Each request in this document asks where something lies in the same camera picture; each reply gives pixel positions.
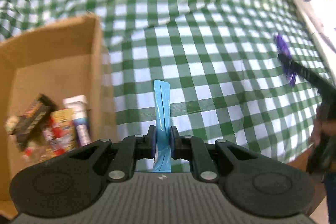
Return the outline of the purple snack wrapper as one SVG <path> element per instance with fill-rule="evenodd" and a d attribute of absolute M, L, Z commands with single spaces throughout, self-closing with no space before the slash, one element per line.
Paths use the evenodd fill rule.
<path fill-rule="evenodd" d="M 292 56 L 290 54 L 289 48 L 281 34 L 277 34 L 274 37 L 274 42 L 276 43 L 277 51 L 278 51 L 278 59 L 282 64 L 283 73 L 291 87 L 295 86 L 297 73 L 295 73 L 288 66 Z"/>

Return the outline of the light blue snack stick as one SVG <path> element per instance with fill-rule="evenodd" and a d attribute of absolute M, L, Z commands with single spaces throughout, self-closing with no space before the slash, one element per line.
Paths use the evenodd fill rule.
<path fill-rule="evenodd" d="M 170 84 L 155 80 L 155 126 L 157 131 L 157 152 L 154 159 L 153 172 L 171 172 L 170 152 Z"/>

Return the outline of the white purple sachet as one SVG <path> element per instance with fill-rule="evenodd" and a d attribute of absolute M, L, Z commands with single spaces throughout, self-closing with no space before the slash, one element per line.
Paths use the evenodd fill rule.
<path fill-rule="evenodd" d="M 87 98 L 84 95 L 63 99 L 63 105 L 72 110 L 72 121 L 77 132 L 80 146 L 90 144 L 89 123 L 87 116 Z"/>

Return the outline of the red spicy snack packet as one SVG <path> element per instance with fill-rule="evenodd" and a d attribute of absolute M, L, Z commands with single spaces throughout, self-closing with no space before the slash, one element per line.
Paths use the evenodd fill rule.
<path fill-rule="evenodd" d="M 43 136 L 52 156 L 60 156 L 76 147 L 72 109 L 53 111 L 43 128 Z"/>

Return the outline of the dark brown chocolate bar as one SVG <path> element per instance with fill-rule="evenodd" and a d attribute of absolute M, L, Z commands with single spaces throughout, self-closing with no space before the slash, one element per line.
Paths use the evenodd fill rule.
<path fill-rule="evenodd" d="M 25 113 L 19 118 L 13 134 L 16 137 L 18 147 L 21 151 L 25 150 L 29 139 L 36 133 L 50 114 L 56 110 L 56 104 L 44 94 L 39 94 L 30 103 Z"/>

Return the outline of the open cardboard box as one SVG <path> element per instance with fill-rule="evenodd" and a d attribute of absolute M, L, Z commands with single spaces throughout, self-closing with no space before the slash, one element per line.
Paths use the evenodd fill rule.
<path fill-rule="evenodd" d="M 111 145 L 118 140 L 110 56 L 100 19 L 58 20 L 1 44 L 1 123 L 19 118 L 39 94 L 66 109 L 84 95 L 91 143 L 29 165 L 1 128 L 1 214 L 12 223 L 96 223 L 108 198 Z"/>

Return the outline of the clear rice puff snack pack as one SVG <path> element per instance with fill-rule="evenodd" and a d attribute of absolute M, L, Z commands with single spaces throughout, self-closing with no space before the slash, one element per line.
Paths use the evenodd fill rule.
<path fill-rule="evenodd" d="M 7 118 L 4 124 L 4 128 L 6 130 L 7 135 L 11 135 L 19 122 L 19 117 L 16 115 L 12 115 Z"/>

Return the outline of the green checkered sofa cover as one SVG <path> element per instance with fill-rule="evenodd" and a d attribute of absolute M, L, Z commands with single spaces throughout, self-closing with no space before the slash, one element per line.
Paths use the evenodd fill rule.
<path fill-rule="evenodd" d="M 153 83 L 164 80 L 181 134 L 282 162 L 308 149 L 321 98 L 304 80 L 288 84 L 273 37 L 330 75 L 292 0 L 1 0 L 1 39 L 84 12 L 101 18 L 119 139 L 154 123 Z"/>

